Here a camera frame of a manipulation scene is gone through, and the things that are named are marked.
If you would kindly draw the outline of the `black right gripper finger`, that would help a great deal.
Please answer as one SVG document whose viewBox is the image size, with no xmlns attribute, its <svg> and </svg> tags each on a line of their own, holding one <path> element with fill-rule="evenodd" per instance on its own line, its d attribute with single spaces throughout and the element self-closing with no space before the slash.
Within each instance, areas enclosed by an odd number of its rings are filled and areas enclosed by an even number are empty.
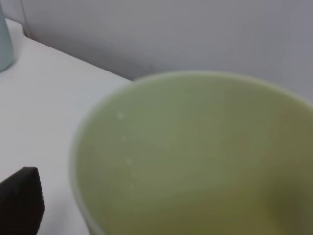
<svg viewBox="0 0 313 235">
<path fill-rule="evenodd" d="M 0 183 L 0 233 L 36 235 L 45 211 L 36 167 L 24 167 Z"/>
</svg>

